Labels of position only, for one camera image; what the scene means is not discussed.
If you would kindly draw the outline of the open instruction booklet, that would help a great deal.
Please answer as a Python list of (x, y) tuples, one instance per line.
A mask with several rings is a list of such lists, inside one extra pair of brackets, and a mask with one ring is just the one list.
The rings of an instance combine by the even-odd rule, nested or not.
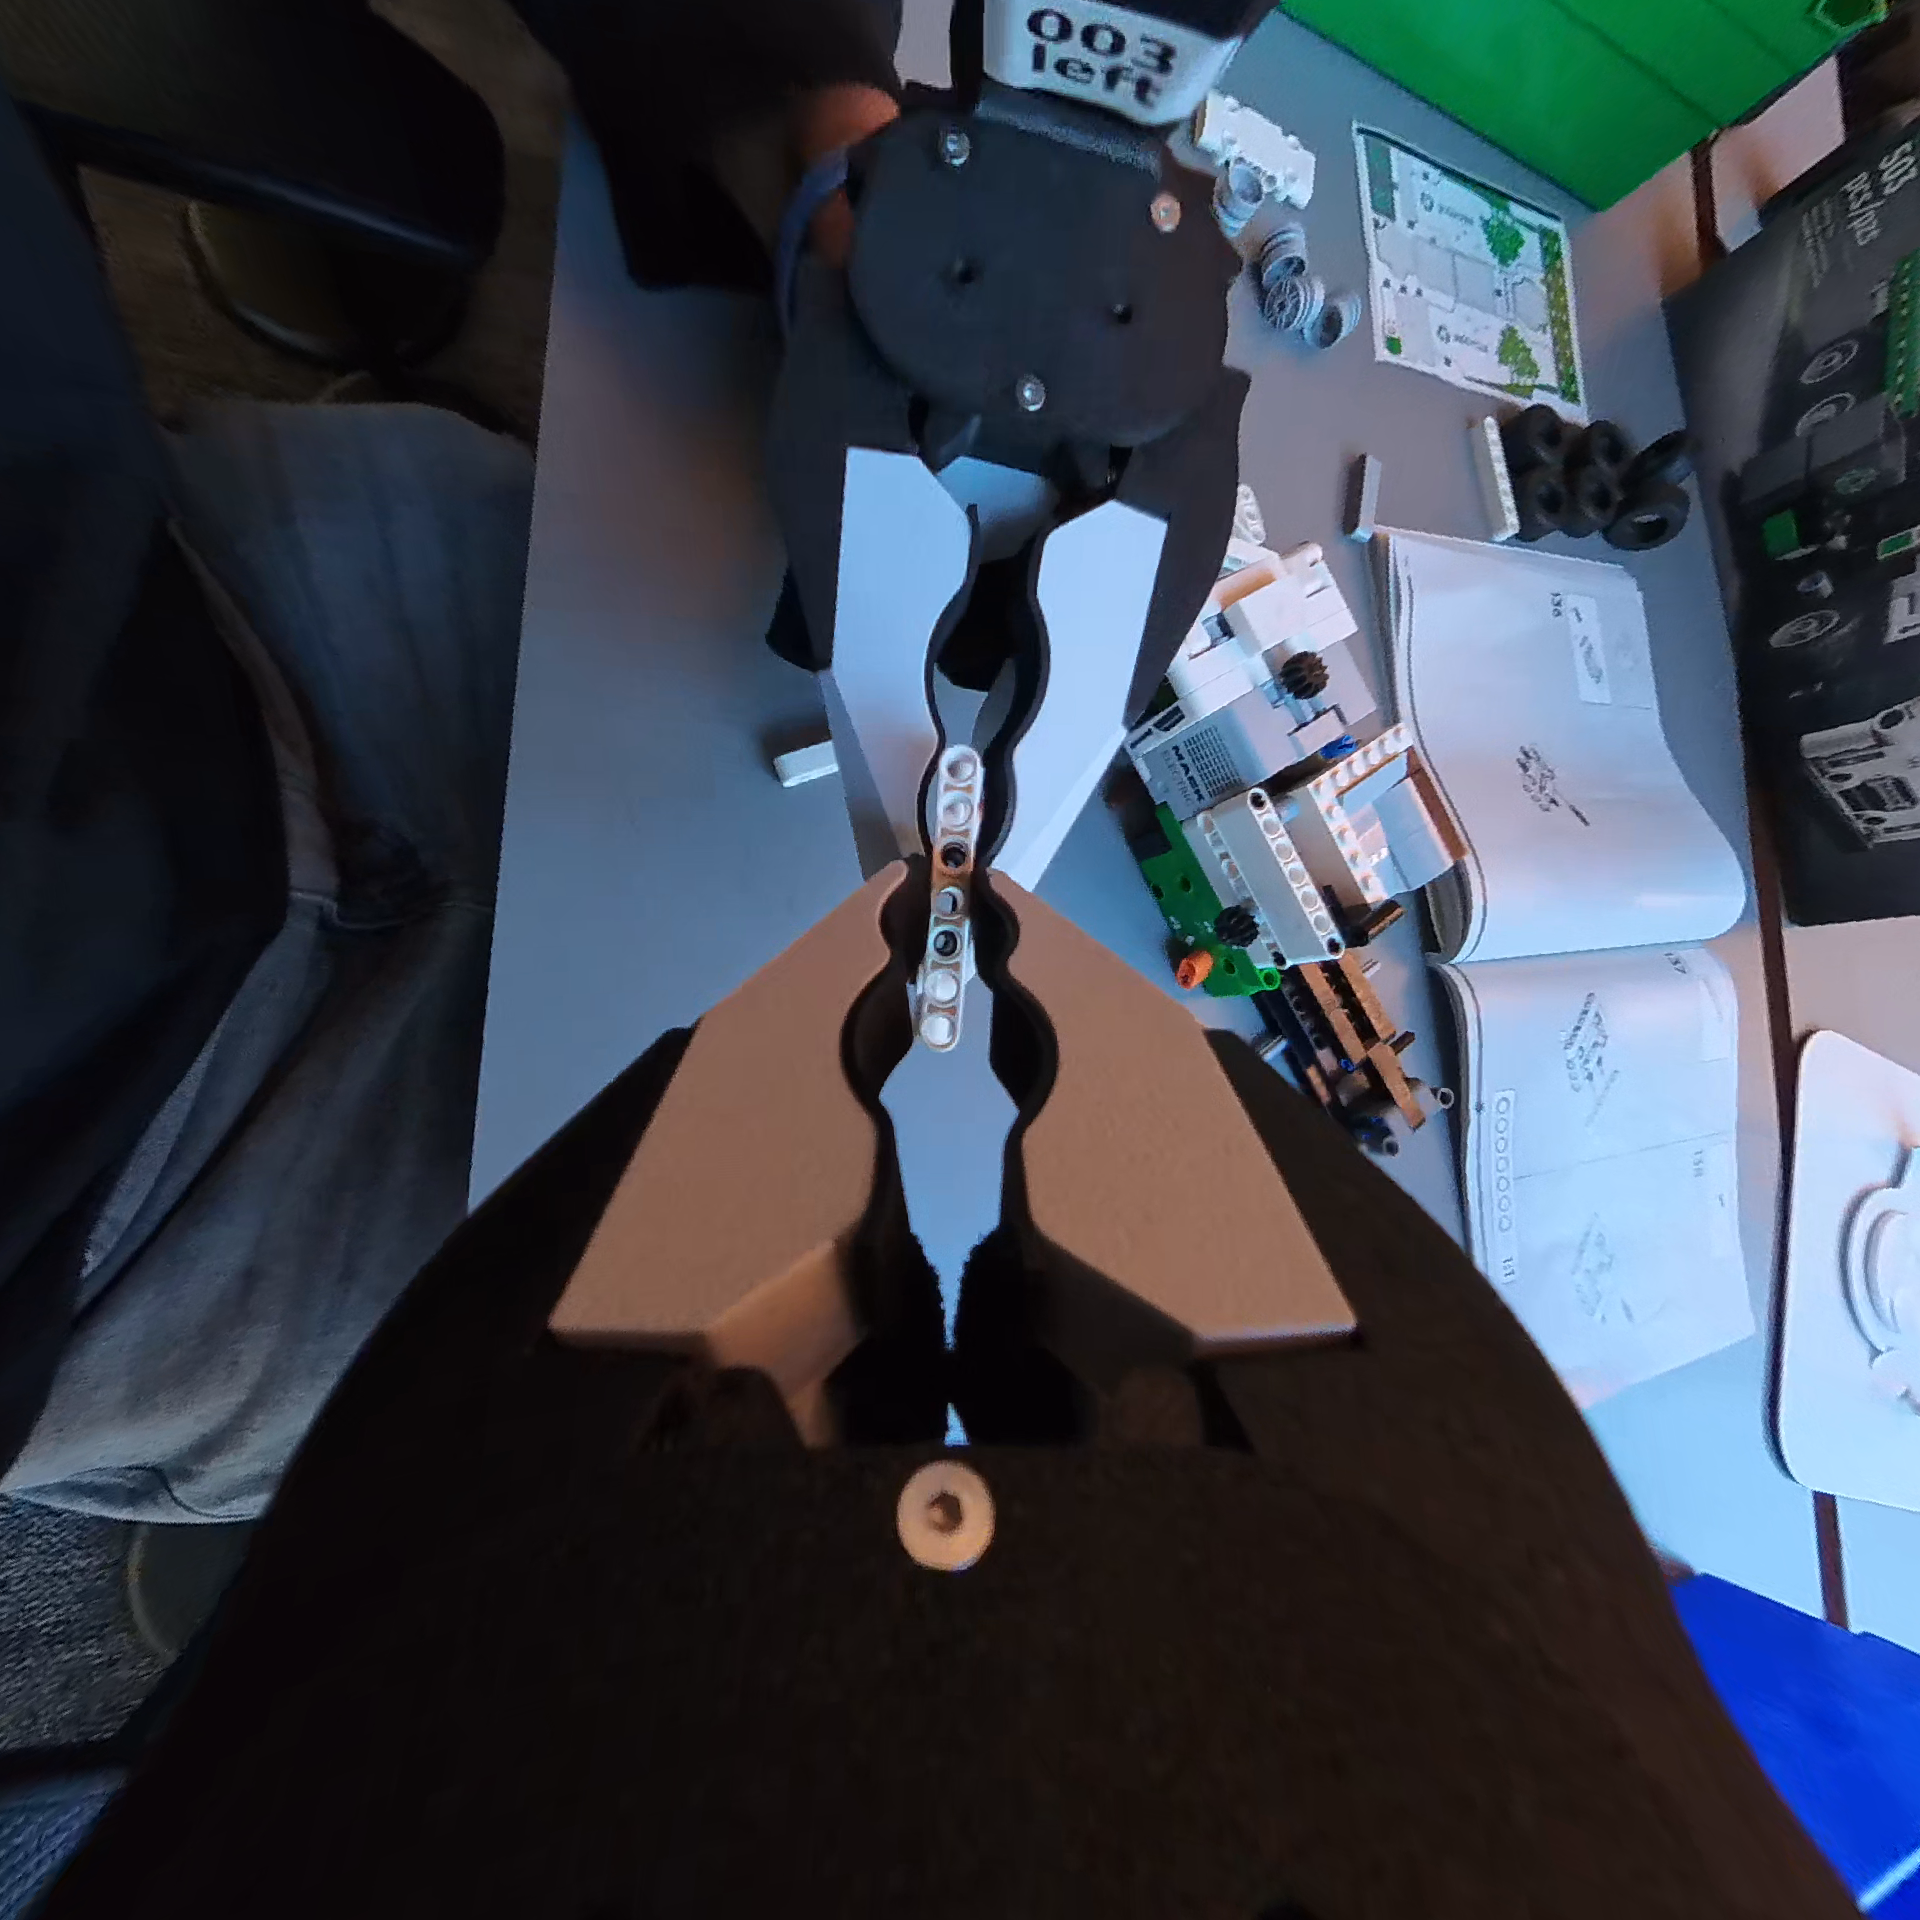
[(1373, 541), (1398, 719), (1463, 855), (1429, 883), (1479, 1271), (1577, 1406), (1756, 1331), (1740, 1232), (1743, 867), (1669, 744), (1617, 564)]

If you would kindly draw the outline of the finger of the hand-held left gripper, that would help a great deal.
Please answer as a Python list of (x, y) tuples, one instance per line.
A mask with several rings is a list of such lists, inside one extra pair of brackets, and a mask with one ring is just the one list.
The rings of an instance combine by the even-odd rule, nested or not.
[(976, 509), (917, 453), (850, 447), (823, 696), (864, 879), (926, 848), (932, 663), (976, 575)]
[(1039, 541), (1030, 691), (994, 738), (990, 863), (1033, 892), (1128, 730), (1127, 707), (1160, 570), (1166, 520), (1116, 498)]

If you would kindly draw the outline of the black lego box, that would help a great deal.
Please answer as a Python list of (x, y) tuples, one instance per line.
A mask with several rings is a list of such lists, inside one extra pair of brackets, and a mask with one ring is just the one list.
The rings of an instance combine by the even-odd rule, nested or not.
[(1918, 912), (1918, 127), (1665, 302), (1741, 727), (1806, 926)]

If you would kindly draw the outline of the white tray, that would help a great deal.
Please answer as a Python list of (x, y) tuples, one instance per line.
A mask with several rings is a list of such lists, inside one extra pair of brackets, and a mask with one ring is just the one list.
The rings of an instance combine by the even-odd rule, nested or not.
[(1918, 1076), (1829, 1029), (1796, 1062), (1773, 1431), (1813, 1492), (1918, 1509)]

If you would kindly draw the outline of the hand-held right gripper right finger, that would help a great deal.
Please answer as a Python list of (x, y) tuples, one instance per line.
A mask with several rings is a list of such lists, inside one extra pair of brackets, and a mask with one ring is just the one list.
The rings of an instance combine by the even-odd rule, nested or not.
[(982, 885), (1012, 1122), (972, 1255), (972, 1439), (1079, 1443), (1138, 1384), (1348, 1344), (1356, 1308), (1216, 1031), (1017, 883)]

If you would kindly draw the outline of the person's blue jeans legs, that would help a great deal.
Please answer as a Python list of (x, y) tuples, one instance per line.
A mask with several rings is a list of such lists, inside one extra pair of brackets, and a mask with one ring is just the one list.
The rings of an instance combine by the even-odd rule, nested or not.
[(183, 536), (264, 699), (286, 920), (86, 1226), (5, 1495), (260, 1516), (466, 1211), (534, 459), (418, 402), (232, 399)]

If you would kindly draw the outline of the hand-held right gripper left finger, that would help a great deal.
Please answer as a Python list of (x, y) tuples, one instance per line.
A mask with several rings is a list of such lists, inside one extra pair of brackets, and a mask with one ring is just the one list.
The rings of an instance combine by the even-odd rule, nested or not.
[(549, 1331), (773, 1379), (805, 1439), (921, 1434), (921, 1248), (880, 1092), (912, 1046), (894, 862), (696, 1021)]

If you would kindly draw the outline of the white lego panel piece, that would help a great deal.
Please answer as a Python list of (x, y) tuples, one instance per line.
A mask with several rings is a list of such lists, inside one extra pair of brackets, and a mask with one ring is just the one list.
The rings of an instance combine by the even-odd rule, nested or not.
[(1268, 175), (1264, 206), (1268, 202), (1292, 208), (1312, 203), (1313, 156), (1295, 135), (1282, 131), (1254, 108), (1213, 90), (1194, 108), (1189, 133), (1193, 148), (1213, 167), (1213, 175), (1220, 162), (1231, 156), (1264, 167)]

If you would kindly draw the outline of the person's left hand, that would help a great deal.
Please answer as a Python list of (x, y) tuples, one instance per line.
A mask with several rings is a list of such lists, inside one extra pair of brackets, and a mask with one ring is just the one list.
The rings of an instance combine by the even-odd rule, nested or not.
[(784, 227), (830, 267), (846, 267), (854, 213), (848, 197), (853, 148), (886, 131), (901, 115), (894, 92), (864, 82), (816, 86), (786, 119), (796, 182)]

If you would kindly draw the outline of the black office chair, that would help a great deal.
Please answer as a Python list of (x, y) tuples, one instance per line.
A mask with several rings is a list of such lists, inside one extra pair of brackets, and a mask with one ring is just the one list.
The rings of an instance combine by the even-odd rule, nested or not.
[(357, 2), (5, 2), (5, 86), (55, 178), (183, 202), (252, 338), (394, 381), (463, 323), (504, 206), (484, 101)]

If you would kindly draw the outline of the lego truck model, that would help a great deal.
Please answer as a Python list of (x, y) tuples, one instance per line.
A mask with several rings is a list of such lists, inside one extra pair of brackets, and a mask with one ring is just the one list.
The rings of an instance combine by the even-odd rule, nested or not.
[(1249, 1002), (1264, 1055), (1391, 1159), (1452, 1096), (1405, 1068), (1367, 947), (1466, 842), (1413, 731), (1365, 733), (1357, 630), (1320, 544), (1276, 548), (1239, 485), (1216, 586), (1125, 754), (1154, 805), (1136, 863), (1180, 990)]

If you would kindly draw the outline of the thin white lego beam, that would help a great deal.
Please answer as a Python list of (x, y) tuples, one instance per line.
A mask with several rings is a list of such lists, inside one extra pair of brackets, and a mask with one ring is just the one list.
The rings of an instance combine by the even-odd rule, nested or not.
[(917, 1042), (948, 1054), (962, 1038), (974, 976), (972, 892), (982, 822), (981, 754), (950, 744), (935, 766), (928, 820), (928, 930), (906, 1006)]

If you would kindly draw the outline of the blue plastic bin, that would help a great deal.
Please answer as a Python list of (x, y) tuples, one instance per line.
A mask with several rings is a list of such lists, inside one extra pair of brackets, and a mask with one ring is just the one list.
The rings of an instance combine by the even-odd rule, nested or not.
[(1669, 1598), (1721, 1704), (1856, 1906), (1918, 1916), (1918, 1658), (1713, 1574)]

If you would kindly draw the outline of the cluster of black rubber tyres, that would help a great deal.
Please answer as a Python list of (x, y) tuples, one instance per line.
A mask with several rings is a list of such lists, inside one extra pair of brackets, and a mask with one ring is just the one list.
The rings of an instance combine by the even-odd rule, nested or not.
[(1572, 424), (1535, 402), (1497, 424), (1494, 474), (1510, 536), (1597, 536), (1622, 554), (1670, 544), (1690, 519), (1694, 442), (1685, 427), (1633, 446), (1612, 421)]

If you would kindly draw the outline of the person's left forearm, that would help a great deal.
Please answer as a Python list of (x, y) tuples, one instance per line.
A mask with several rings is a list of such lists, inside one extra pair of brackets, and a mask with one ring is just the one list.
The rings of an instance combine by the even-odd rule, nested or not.
[(897, 90), (901, 2), (517, 5), (560, 64), (607, 174), (645, 291), (768, 294), (773, 252), (712, 167), (712, 142), (805, 95)]

